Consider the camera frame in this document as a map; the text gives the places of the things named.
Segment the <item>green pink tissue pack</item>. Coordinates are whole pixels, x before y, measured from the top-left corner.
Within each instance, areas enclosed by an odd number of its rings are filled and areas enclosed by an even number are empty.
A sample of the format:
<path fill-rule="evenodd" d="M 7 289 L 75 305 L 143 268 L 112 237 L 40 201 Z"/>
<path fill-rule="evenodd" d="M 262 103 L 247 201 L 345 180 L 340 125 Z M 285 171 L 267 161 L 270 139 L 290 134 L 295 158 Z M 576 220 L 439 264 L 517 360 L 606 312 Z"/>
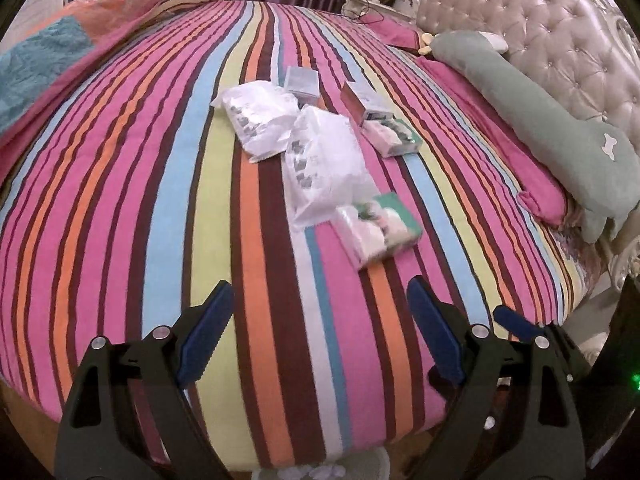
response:
<path fill-rule="evenodd" d="M 357 271 L 414 246 L 423 234 L 396 193 L 338 207 L 330 225 Z"/>

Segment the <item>small tissue pack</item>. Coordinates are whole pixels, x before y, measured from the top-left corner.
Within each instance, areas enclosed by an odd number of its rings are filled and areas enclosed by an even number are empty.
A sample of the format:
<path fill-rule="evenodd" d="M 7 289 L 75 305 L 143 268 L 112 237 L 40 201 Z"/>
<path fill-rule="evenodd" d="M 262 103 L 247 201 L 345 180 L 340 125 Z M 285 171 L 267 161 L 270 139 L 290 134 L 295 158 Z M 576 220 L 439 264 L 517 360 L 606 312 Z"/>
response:
<path fill-rule="evenodd" d="M 396 118 L 366 120 L 361 133 L 384 158 L 416 153 L 422 145 L 422 138 Z"/>

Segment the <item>white plastic bag front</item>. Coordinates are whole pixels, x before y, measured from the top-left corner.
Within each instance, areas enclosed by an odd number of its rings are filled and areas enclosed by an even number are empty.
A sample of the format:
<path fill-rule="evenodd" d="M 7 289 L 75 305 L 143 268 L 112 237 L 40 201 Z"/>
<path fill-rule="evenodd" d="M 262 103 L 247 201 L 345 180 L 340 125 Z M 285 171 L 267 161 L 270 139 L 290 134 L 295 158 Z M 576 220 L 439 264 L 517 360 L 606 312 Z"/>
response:
<path fill-rule="evenodd" d="M 283 154 L 293 226 L 326 222 L 339 206 L 378 195 L 350 120 L 306 105 Z"/>

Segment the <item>white plastic bag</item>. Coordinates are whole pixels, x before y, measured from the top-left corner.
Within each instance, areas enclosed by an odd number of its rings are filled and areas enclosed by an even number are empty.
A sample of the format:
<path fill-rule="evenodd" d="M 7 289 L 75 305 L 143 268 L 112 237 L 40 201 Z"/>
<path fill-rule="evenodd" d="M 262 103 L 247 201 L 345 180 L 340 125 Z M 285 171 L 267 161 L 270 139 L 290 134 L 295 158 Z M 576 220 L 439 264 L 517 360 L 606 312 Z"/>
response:
<path fill-rule="evenodd" d="M 210 105 L 227 114 L 253 164 L 286 151 L 299 113 L 298 101 L 291 92 L 264 80 L 222 90 Z"/>
<path fill-rule="evenodd" d="M 306 105 L 283 154 L 293 226 L 326 222 L 339 206 L 378 195 L 350 120 Z"/>

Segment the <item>brown white carton box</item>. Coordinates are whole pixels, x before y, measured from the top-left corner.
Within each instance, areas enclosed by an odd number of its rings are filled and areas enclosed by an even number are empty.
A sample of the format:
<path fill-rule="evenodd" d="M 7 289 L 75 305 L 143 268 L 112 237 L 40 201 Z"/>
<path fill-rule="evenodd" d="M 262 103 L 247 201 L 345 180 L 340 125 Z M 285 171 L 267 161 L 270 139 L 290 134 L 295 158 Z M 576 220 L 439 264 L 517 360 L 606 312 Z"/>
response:
<path fill-rule="evenodd" d="M 363 82 L 345 81 L 341 97 L 350 116 L 358 126 L 368 120 L 385 120 L 394 117 L 394 112 L 386 99 Z"/>

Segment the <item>grey white carton box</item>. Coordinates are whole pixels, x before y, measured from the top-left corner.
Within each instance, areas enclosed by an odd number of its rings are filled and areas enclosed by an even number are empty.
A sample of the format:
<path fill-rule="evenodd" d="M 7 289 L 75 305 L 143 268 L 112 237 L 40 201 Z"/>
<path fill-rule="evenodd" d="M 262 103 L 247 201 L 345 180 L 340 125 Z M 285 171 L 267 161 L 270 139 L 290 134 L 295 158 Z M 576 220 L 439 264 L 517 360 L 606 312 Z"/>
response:
<path fill-rule="evenodd" d="M 320 78 L 316 70 L 288 66 L 283 88 L 296 97 L 301 106 L 317 105 L 320 100 Z"/>

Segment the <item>white mesh trash basket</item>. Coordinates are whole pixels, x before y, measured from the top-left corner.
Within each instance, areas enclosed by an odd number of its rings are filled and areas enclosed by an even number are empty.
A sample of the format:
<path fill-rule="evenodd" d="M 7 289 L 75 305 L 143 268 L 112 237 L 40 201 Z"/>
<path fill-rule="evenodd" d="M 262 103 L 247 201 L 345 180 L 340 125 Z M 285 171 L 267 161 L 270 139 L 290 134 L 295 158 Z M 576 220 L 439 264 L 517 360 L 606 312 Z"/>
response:
<path fill-rule="evenodd" d="M 322 464 L 258 469 L 252 480 L 390 480 L 390 456 L 374 448 Z"/>

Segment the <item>magenta pillow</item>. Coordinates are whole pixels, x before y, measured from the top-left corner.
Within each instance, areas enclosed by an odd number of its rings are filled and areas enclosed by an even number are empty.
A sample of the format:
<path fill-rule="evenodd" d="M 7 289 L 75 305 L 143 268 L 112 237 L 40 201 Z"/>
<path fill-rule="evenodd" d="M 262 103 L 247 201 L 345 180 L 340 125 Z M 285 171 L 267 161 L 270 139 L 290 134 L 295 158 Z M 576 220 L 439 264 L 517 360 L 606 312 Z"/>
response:
<path fill-rule="evenodd" d="M 472 84 L 448 65 L 420 55 L 420 32 L 406 23 L 383 15 L 366 15 L 361 19 L 384 44 L 405 50 L 425 73 L 454 100 L 463 114 L 483 133 L 511 170 L 521 192 L 518 199 L 540 222 L 559 229 L 570 206 L 564 188 L 551 172 L 530 154 L 513 129 L 497 114 Z"/>

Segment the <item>long green plush pillow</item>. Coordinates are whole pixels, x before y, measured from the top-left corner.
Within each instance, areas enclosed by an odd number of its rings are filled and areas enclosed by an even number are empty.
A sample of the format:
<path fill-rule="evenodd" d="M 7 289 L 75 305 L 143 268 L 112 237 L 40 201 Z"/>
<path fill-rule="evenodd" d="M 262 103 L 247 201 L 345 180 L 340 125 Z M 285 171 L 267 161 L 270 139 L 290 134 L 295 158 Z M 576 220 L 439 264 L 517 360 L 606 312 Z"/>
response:
<path fill-rule="evenodd" d="M 639 156 L 622 130 L 577 119 L 479 32 L 442 32 L 436 60 L 460 73 L 582 206 L 582 238 L 615 240 L 639 206 Z"/>

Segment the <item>striped bed sheet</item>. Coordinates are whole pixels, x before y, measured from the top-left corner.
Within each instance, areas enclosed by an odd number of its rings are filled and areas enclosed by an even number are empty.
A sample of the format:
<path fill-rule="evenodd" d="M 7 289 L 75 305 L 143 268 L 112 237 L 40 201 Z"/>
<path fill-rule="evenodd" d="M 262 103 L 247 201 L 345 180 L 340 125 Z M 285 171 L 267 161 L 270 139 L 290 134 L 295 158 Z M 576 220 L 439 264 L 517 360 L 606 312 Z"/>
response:
<path fill-rule="evenodd" d="M 253 164 L 212 101 L 223 88 L 319 73 L 345 114 L 370 84 L 423 138 L 361 151 L 376 186 L 423 226 L 419 243 L 356 271 L 328 224 L 299 231 L 278 158 Z M 489 323 L 499 304 L 563 321 L 601 263 L 540 223 L 490 131 L 416 58 L 338 15 L 215 1 L 140 32 L 48 121 L 1 155 L 1 375 L 59 420 L 90 340 L 137 340 L 222 280 L 236 317 L 193 390 L 232 470 L 330 460 L 437 425 L 442 398 L 405 289 Z"/>

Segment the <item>tufted beige headboard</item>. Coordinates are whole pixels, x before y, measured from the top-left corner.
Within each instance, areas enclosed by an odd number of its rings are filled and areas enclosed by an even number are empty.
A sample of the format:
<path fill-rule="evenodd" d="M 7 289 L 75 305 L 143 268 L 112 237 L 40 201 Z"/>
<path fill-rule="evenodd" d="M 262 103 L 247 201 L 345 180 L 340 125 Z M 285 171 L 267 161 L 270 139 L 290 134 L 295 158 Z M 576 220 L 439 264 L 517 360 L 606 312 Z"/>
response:
<path fill-rule="evenodd" d="M 578 119 L 639 140 L 639 38 L 608 0 L 420 0 L 424 32 L 493 32 L 506 58 Z"/>

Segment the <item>teal orange folded quilt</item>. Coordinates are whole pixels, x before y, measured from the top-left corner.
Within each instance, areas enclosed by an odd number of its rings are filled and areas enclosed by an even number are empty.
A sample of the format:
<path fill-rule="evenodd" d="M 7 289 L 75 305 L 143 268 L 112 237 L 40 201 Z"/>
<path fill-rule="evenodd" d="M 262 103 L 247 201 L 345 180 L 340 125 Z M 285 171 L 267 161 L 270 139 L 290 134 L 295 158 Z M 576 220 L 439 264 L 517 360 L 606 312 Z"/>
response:
<path fill-rule="evenodd" d="M 139 29 L 214 0 L 75 0 L 1 55 L 1 177 L 70 93 Z"/>

